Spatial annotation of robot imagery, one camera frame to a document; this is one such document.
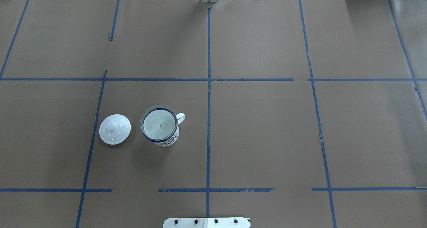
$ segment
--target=gray tabletop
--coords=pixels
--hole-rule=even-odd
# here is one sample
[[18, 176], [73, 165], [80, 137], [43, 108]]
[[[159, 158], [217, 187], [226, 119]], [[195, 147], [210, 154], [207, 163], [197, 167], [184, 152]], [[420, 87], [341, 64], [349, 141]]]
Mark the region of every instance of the gray tabletop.
[[[426, 227], [426, 8], [0, 0], [0, 226]], [[186, 114], [166, 148], [157, 103]]]

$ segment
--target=white handle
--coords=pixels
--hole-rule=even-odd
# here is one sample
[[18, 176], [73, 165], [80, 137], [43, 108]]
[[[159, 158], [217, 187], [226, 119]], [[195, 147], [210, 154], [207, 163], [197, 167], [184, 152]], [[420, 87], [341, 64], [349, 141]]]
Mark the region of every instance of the white handle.
[[185, 120], [185, 114], [184, 113], [177, 114], [176, 120], [178, 121], [178, 124], [182, 123]]

